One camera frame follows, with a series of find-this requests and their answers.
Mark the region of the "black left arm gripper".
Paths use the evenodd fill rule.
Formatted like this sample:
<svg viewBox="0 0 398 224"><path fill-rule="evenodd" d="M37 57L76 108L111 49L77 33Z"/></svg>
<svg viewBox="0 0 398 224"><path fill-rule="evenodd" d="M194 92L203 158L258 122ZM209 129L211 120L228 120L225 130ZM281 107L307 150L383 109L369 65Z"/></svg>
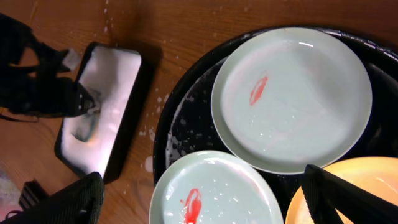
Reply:
<svg viewBox="0 0 398 224"><path fill-rule="evenodd" d="M32 29L1 15L1 107L36 117L77 117L96 109L96 98L77 81L58 77L80 63L73 50L55 50Z"/></svg>

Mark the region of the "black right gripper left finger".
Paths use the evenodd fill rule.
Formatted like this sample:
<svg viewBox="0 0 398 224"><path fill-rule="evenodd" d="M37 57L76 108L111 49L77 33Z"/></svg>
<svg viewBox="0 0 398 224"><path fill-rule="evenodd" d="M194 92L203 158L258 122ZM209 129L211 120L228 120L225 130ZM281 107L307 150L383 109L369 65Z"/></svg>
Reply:
<svg viewBox="0 0 398 224"><path fill-rule="evenodd" d="M98 172L92 172L52 195L33 180L26 182L21 191L19 205L22 210L11 210L2 222L98 223L104 195L104 182Z"/></svg>

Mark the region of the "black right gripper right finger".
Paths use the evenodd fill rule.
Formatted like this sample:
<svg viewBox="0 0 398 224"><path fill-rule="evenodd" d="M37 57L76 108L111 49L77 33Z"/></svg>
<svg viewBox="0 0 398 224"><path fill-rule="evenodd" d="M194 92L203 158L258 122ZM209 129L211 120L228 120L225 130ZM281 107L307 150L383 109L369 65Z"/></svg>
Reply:
<svg viewBox="0 0 398 224"><path fill-rule="evenodd" d="M397 206L309 164L301 187L314 223L397 223Z"/></svg>

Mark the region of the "yellow plate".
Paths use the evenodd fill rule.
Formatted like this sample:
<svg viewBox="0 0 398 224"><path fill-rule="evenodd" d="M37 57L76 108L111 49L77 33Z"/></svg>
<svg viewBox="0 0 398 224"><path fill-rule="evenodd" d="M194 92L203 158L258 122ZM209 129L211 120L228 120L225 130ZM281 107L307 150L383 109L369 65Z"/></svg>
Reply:
<svg viewBox="0 0 398 224"><path fill-rule="evenodd" d="M397 205L397 159L393 157L357 157L328 165L327 172ZM313 223L299 188L292 198L286 224Z"/></svg>

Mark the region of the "yellow blue sponge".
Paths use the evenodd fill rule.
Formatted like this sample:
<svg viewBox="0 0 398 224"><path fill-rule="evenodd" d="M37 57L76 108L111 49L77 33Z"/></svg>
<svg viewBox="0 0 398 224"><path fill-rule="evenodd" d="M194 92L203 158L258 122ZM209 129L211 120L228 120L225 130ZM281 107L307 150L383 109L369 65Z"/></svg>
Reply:
<svg viewBox="0 0 398 224"><path fill-rule="evenodd" d="M98 113L88 113L70 121L70 132L77 140L81 142L88 142L98 124L100 116Z"/></svg>

